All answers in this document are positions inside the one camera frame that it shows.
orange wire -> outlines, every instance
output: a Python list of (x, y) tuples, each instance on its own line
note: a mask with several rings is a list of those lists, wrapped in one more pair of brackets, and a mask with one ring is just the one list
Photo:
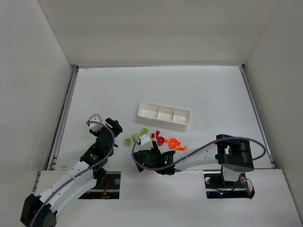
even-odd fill
[(107, 180), (106, 184), (105, 184), (105, 189), (103, 191), (102, 196), (106, 195), (106, 189), (109, 187), (109, 180)]

white table surface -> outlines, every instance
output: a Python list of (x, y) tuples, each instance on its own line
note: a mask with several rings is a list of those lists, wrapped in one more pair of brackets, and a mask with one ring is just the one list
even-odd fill
[[(43, 171), (37, 194), (65, 171)], [(173, 176), (122, 171), (120, 199), (76, 200), (58, 215), (56, 227), (301, 227), (281, 170), (247, 173), (256, 194), (250, 199), (207, 199), (203, 173)]]
[[(185, 130), (151, 125), (137, 117), (140, 102), (169, 105), (192, 111)], [(236, 66), (174, 66), (80, 69), (56, 170), (70, 169), (95, 142), (85, 122), (99, 113), (104, 119), (118, 120), (123, 128), (116, 138), (114, 155), (105, 165), (107, 171), (136, 170), (132, 147), (124, 146), (142, 128), (160, 131), (166, 139), (177, 138), (182, 146), (198, 148), (217, 134), (243, 136), (261, 141), (262, 136), (240, 69)], [(160, 147), (168, 151), (168, 145)], [(252, 156), (262, 148), (251, 144)], [(268, 155), (254, 161), (255, 168), (272, 168)], [(219, 169), (219, 165), (194, 169)]]

red object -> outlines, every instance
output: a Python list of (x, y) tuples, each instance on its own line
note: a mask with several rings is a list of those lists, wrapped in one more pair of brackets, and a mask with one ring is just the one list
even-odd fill
[(102, 196), (106, 195), (106, 189), (109, 187), (109, 180), (107, 180), (106, 184), (105, 184), (105, 189), (102, 193)]
[(165, 139), (162, 136), (157, 137), (157, 143), (159, 146), (163, 145)]
[(183, 147), (176, 148), (175, 151), (185, 151)]
[(172, 138), (172, 139), (169, 140), (170, 149), (174, 149), (174, 148), (176, 148), (176, 146), (179, 146), (180, 144), (181, 143), (175, 138)]
[(178, 151), (185, 151), (187, 149), (187, 146), (185, 147), (179, 147), (179, 148), (176, 148), (175, 150), (178, 150)]

red toy piece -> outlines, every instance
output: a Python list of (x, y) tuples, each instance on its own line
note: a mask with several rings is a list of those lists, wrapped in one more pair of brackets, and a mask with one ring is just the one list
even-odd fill
[(157, 137), (157, 143), (159, 146), (163, 145), (165, 142), (165, 139), (162, 136)]
[(169, 140), (170, 149), (174, 149), (174, 148), (176, 148), (176, 146), (179, 146), (180, 144), (181, 143), (175, 138), (172, 138), (172, 139)]
[(187, 149), (187, 146), (179, 147), (179, 148), (176, 148), (175, 151), (185, 151), (186, 149)]

white wall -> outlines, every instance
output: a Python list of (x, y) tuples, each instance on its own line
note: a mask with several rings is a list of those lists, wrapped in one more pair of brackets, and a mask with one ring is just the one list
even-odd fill
[(70, 63), (244, 64), (281, 0), (39, 0)]
[(283, 0), (245, 71), (276, 165), (303, 218), (303, 1)]
[(40, 170), (70, 76), (37, 0), (0, 0), (0, 170)]

